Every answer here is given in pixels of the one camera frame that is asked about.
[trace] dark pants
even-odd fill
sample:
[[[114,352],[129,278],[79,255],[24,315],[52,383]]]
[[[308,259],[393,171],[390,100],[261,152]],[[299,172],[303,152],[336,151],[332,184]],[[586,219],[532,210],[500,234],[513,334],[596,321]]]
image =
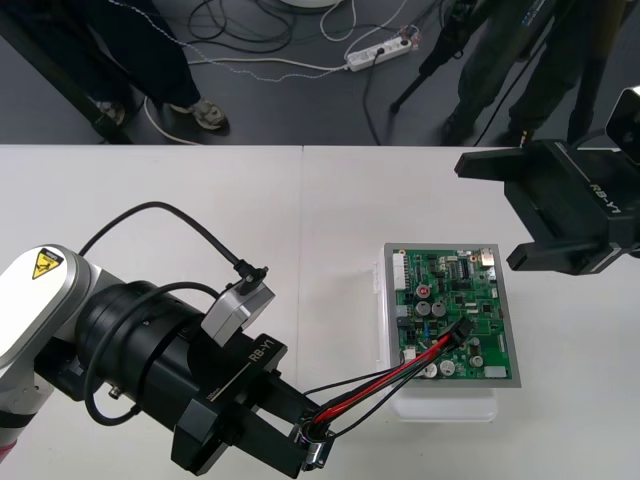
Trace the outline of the dark pants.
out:
[[[460,76],[458,95],[461,104],[476,96],[482,78],[493,69],[496,52],[500,52],[509,42],[514,29],[522,21],[523,12],[531,3],[531,0],[504,0],[500,9],[489,20],[478,46]],[[566,5],[567,0],[558,1],[556,20],[564,12]],[[564,21],[554,30],[526,90],[509,110],[510,129],[519,131],[540,128],[565,94],[576,86],[590,48],[594,10],[593,0],[577,0]],[[505,80],[506,74],[496,82],[493,91],[486,97],[485,107],[495,101]]]
[[[156,16],[158,10],[151,0],[123,3],[152,14],[153,22],[173,36],[167,23]],[[124,102],[129,85],[91,54],[87,26],[100,35],[113,58],[155,100],[188,107],[200,99],[182,48],[129,8],[108,0],[62,0],[64,12],[76,25],[69,28],[48,1],[1,0],[0,6],[93,100]]]

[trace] black cable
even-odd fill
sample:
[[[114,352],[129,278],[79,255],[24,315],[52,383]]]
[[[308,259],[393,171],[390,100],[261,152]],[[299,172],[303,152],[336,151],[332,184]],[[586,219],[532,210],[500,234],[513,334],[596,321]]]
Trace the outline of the black cable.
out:
[[[305,424],[305,426],[303,427],[303,434],[305,436],[305,438],[307,440],[309,440],[310,442],[314,442],[314,443],[323,443],[326,442],[327,440],[333,440],[336,439],[338,437],[341,437],[347,433],[349,433],[351,430],[353,430],[354,428],[356,428],[357,426],[359,426],[360,424],[362,424],[367,418],[369,418],[371,415],[373,415],[380,407],[382,407],[382,405],[385,404],[385,402],[387,400],[389,400],[393,395],[395,395],[398,390],[400,390],[402,387],[404,387],[409,381],[411,381],[427,364],[429,363],[433,363],[435,361],[438,360],[438,358],[440,356],[442,356],[445,353],[445,351],[443,350],[440,354],[436,355],[433,359],[431,360],[425,360],[424,362],[418,362],[416,363],[416,365],[412,366],[411,368],[409,368],[406,372],[403,372],[402,375],[400,375],[397,378],[391,379],[389,382],[387,382],[386,384],[384,384],[383,386],[381,386],[380,388],[376,389],[374,393],[379,392],[380,390],[387,388],[390,384],[397,382],[399,379],[402,379],[402,381],[400,383],[398,383],[395,387],[393,387],[393,389],[387,394],[385,395],[382,400],[380,400],[376,405],[374,405],[369,411],[367,411],[364,415],[362,415],[362,417],[360,417],[358,420],[356,420],[353,424],[351,424],[350,426],[348,426],[347,428],[341,430],[338,433],[334,433],[329,435],[327,438],[323,438],[323,439],[319,439],[319,438],[315,438],[313,437],[310,433],[309,433],[309,426],[312,424],[313,420],[320,415],[322,412],[317,413],[316,415],[314,415],[314,418],[311,419],[309,422],[307,422]],[[340,415],[342,415],[343,413],[347,412],[348,410],[350,410],[353,406],[361,403],[362,401],[366,400],[366,398],[360,399],[359,401],[355,402],[354,405],[351,405],[349,408],[347,408],[344,412],[341,412],[339,415],[337,415],[335,418],[338,418]]]
[[[362,95],[362,108],[364,109],[364,115],[367,118],[367,126],[369,127],[369,131],[371,132],[371,136],[373,140],[376,142],[376,145],[382,145],[380,143],[380,138],[378,137],[378,132],[376,132],[376,127],[373,125],[373,120],[371,120],[371,115],[369,114],[369,107],[367,106],[367,97],[369,96],[369,89],[371,88],[371,81],[373,80],[373,69],[376,66],[376,62],[378,61],[378,57],[384,53],[384,49],[379,49],[376,52],[376,56],[373,59],[373,63],[371,64],[369,70],[369,76],[367,77],[367,84],[364,88],[364,95]]]
[[[531,56],[529,57],[529,60],[527,60],[527,63],[524,64],[524,66],[522,67],[522,70],[520,70],[520,73],[518,73],[518,76],[513,80],[513,82],[511,82],[511,85],[509,86],[505,94],[502,96],[502,99],[498,103],[498,106],[493,112],[493,115],[491,115],[491,118],[487,122],[487,125],[484,127],[484,130],[476,140],[476,143],[473,144],[474,147],[477,147],[480,144],[480,142],[484,138],[487,131],[489,131],[489,127],[495,120],[496,116],[498,115],[498,112],[500,111],[500,108],[502,107],[504,102],[507,100],[507,97],[509,96],[511,91],[515,88],[516,84],[520,81],[520,79],[522,78],[524,73],[527,71],[529,66],[533,63],[535,58],[540,54],[542,49],[545,47],[545,45],[547,44],[547,40],[549,40],[551,35],[553,35],[556,32],[556,30],[560,27],[562,22],[567,18],[567,16],[569,15],[569,12],[571,11],[575,3],[576,3],[576,0],[571,0],[571,3],[567,7],[567,9],[562,13],[562,15],[560,17],[556,17],[556,20],[553,23],[553,27],[551,28],[549,33],[546,35],[546,37],[544,37],[544,40],[540,43],[540,45],[538,45],[538,48],[536,48],[535,51],[531,54]]]
[[[138,300],[136,300],[127,310],[123,312],[122,316],[111,325],[107,333],[105,333],[105,335],[100,339],[100,342],[98,343],[98,346],[96,347],[93,356],[91,357],[89,367],[87,368],[86,372],[83,389],[85,406],[87,407],[87,412],[89,412],[91,418],[93,418],[93,420],[95,420],[100,425],[104,425],[107,427],[122,425],[142,411],[139,405],[134,405],[124,415],[116,418],[110,418],[104,416],[98,410],[98,406],[96,405],[96,401],[93,396],[93,385],[97,377],[98,365],[100,363],[100,360],[102,359],[102,356],[104,355],[104,352],[109,346],[109,342],[111,342],[118,329],[129,319],[129,317],[133,313],[135,313],[138,308],[140,308],[149,300],[152,300],[160,295],[164,295],[168,292],[174,292],[176,290],[198,290],[207,293],[214,299],[218,299],[219,297],[218,292],[206,285],[195,282],[177,282],[165,285],[163,287],[158,287],[148,293],[145,293],[140,298],[138,298]]]
[[[167,212],[174,214],[176,217],[178,217],[180,220],[182,220],[191,228],[193,228],[196,232],[198,232],[207,242],[209,242],[213,246],[213,248],[215,248],[218,252],[220,252],[220,254],[224,258],[226,258],[229,262],[231,262],[231,264],[233,264],[234,267],[240,262],[238,257],[236,257],[233,253],[231,253],[231,251],[227,247],[225,247],[222,244],[222,242],[220,242],[220,240],[214,237],[206,228],[204,228],[202,225],[200,225],[197,221],[195,221],[189,215],[184,213],[182,210],[179,210],[173,205],[169,205],[168,203],[164,203],[164,202],[147,202],[147,203],[138,205],[137,207],[133,207],[130,210],[127,210],[122,215],[119,215],[118,217],[116,217],[115,219],[107,223],[104,227],[102,227],[102,229],[100,229],[98,233],[96,233],[93,237],[91,237],[91,239],[86,243],[86,245],[82,247],[82,249],[78,254],[81,257],[85,256],[87,252],[91,249],[91,247],[93,247],[96,244],[96,242],[100,240],[105,234],[107,234],[113,227],[115,227],[122,221],[126,220],[130,216],[135,215],[136,213],[141,212],[143,210],[148,210],[150,208],[160,208],[162,210],[166,210]]]
[[[222,35],[223,33],[225,33],[226,28],[227,28],[227,17],[226,15],[224,15],[224,9],[222,7],[222,0],[218,0],[220,2],[220,10],[222,10],[223,15],[223,23],[222,25],[220,25],[218,23],[218,21],[215,19],[215,15],[213,13],[213,10],[211,9],[211,5],[210,3],[213,2],[214,0],[205,0],[204,2],[200,2],[198,5],[196,5],[193,10],[191,10],[191,13],[189,14],[189,19],[187,20],[187,29],[189,30],[189,33],[191,34],[192,37],[197,38],[198,40],[213,40],[215,38],[218,38],[220,35]],[[202,7],[205,7],[207,9],[207,11],[209,12],[209,17],[213,20],[213,23],[219,28],[219,30],[214,33],[213,35],[209,35],[206,37],[200,36],[200,35],[196,35],[193,32],[192,29],[192,25],[191,22],[193,21],[195,15],[200,11],[200,9]]]
[[[224,23],[222,25],[220,25],[218,23],[218,20],[216,19],[216,16],[213,14],[213,11],[210,9],[209,7],[209,3],[211,3],[213,0],[204,0],[203,2],[201,2],[200,4],[198,4],[196,6],[196,8],[194,10],[192,10],[191,14],[189,16],[189,22],[187,25],[187,28],[189,29],[189,33],[196,38],[196,40],[192,40],[190,42],[187,42],[187,44],[189,45],[196,45],[196,44],[209,44],[209,45],[217,45],[220,47],[225,47],[225,48],[229,48],[231,50],[235,50],[238,52],[242,52],[242,53],[250,53],[250,54],[255,54],[255,55],[261,55],[261,54],[267,54],[267,53],[275,53],[278,52],[284,48],[286,48],[290,43],[291,40],[293,39],[293,29],[295,26],[295,17],[293,17],[293,21],[292,23],[289,23],[287,21],[287,19],[280,17],[279,15],[276,15],[273,12],[268,11],[266,8],[263,7],[261,0],[254,0],[256,6],[262,10],[265,14],[267,14],[270,17],[275,18],[276,20],[278,20],[280,23],[282,23],[285,26],[285,30],[281,33],[279,33],[276,36],[270,37],[270,38],[264,38],[264,39],[253,39],[253,38],[248,38],[248,37],[244,37],[241,35],[237,35],[233,32],[229,32],[227,29],[227,15],[226,12],[224,10],[224,5],[223,5],[223,0],[219,0],[220,1],[220,10],[222,12],[222,17],[224,19]],[[191,20],[193,19],[193,16],[195,16],[195,14],[199,11],[200,8],[202,8],[203,6],[205,6],[208,11],[210,12],[210,18],[213,21],[213,23],[218,26],[220,28],[219,32],[214,35],[213,37],[203,37],[201,35],[196,34],[193,31],[193,27],[191,25]],[[218,40],[213,40],[213,38],[217,38],[222,34],[227,34],[232,38],[236,38],[237,40],[243,41],[243,42],[249,42],[249,43],[274,43],[274,42],[281,42],[279,46],[274,47],[274,48],[270,48],[270,49],[265,49],[265,50],[252,50],[252,49],[248,49],[248,48],[243,48],[243,47],[238,47],[235,45],[230,45],[228,43],[224,43],[224,42],[220,42]]]
[[[368,378],[377,378],[382,375],[386,375],[387,373],[391,373],[394,370],[397,370],[398,367],[393,367],[388,370],[382,370],[381,372],[369,373],[368,375],[362,375],[361,377],[351,378],[349,380],[343,380],[342,382],[331,383],[329,385],[325,385],[324,387],[314,388],[312,390],[307,390],[303,393],[303,395],[311,395],[312,393],[322,392],[323,390],[330,390],[332,388],[341,387],[343,385],[349,385],[350,383],[359,382],[361,380],[366,380]]]
[[[572,150],[576,150],[583,143],[587,143],[589,140],[593,140],[594,138],[602,137],[602,136],[604,136],[606,134],[607,134],[607,132],[606,132],[606,130],[604,128],[598,128],[597,130],[594,130],[593,132],[589,132],[586,135],[584,135],[583,137],[581,137],[578,140],[576,140],[575,142],[573,142],[571,144],[571,149]]]

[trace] circuit board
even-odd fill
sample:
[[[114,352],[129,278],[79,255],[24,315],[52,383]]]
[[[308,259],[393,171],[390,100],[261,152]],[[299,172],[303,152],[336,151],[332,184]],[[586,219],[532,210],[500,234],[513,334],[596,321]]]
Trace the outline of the circuit board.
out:
[[[417,378],[512,378],[491,248],[394,249],[393,278],[399,347],[405,361],[436,343],[462,316],[474,323],[464,345],[440,357]]]

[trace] yellow warning sticker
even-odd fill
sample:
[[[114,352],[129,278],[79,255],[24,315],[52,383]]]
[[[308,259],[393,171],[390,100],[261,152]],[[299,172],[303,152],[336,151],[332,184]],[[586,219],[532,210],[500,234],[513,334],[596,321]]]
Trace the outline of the yellow warning sticker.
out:
[[[62,265],[62,262],[64,262],[64,258],[62,258],[61,255],[57,255],[51,250],[43,248],[42,250],[40,250],[40,253],[38,253],[38,259],[36,260],[36,266],[33,269],[32,279],[35,280],[36,278],[40,278],[45,273],[49,273],[51,270],[55,270],[60,265]]]

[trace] power strip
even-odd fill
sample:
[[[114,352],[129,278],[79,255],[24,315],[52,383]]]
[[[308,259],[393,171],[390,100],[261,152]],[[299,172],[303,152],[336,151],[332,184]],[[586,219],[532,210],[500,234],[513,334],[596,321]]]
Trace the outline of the power strip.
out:
[[[411,41],[400,37],[393,38],[384,43],[369,47],[366,50],[350,53],[347,55],[347,65],[352,72],[357,72],[373,65],[373,60],[376,58],[376,54],[380,49],[384,50],[384,53],[378,56],[376,65],[404,55],[409,52],[411,48]]]

